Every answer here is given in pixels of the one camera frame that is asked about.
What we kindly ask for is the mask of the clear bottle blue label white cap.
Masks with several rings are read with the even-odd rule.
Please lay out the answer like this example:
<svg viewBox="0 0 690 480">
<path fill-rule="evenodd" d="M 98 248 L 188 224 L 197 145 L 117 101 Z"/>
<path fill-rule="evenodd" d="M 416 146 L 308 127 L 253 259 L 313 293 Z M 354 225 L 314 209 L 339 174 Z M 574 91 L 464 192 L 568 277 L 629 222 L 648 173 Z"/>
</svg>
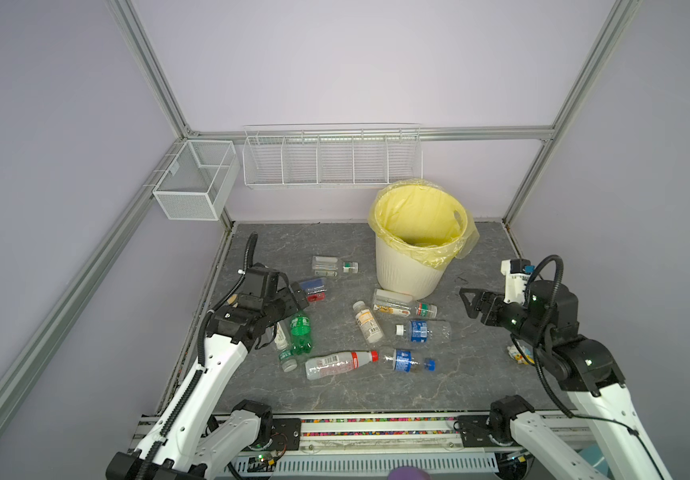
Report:
<svg viewBox="0 0 690 480">
<path fill-rule="evenodd" d="M 452 337 L 452 327 L 444 320 L 413 319 L 398 323 L 394 327 L 395 335 L 409 343 L 443 343 Z"/>
</svg>

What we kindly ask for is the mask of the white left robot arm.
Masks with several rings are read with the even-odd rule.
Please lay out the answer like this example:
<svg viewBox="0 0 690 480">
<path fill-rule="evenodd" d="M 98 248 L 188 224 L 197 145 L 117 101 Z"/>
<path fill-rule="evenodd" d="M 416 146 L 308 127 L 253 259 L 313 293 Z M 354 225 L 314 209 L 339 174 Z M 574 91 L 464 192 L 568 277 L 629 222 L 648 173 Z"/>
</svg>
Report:
<svg viewBox="0 0 690 480">
<path fill-rule="evenodd" d="M 309 304 L 286 273 L 255 261 L 258 238 L 250 235 L 237 282 L 207 311 L 184 384 L 140 443 L 113 457 L 107 478 L 213 479 L 243 449 L 270 443 L 273 414 L 262 402 L 243 400 L 222 424 L 209 425 L 247 356 L 272 345 L 279 323 Z"/>
</svg>

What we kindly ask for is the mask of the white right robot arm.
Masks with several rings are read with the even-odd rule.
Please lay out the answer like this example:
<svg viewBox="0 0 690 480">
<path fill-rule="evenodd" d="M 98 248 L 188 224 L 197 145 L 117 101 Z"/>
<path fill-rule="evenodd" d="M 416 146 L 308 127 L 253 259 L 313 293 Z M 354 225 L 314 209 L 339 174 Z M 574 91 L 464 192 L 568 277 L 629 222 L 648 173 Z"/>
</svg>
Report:
<svg viewBox="0 0 690 480">
<path fill-rule="evenodd" d="M 626 378 L 611 351 L 581 334 L 579 299 L 564 284 L 564 261 L 504 261 L 505 290 L 463 288 L 467 315 L 527 345 L 537 377 L 569 419 L 588 422 L 616 479 L 668 479 L 671 474 L 638 416 Z M 562 440 L 522 396 L 490 407 L 488 434 L 498 445 L 517 445 L 560 479 L 598 479 L 601 471 Z"/>
</svg>

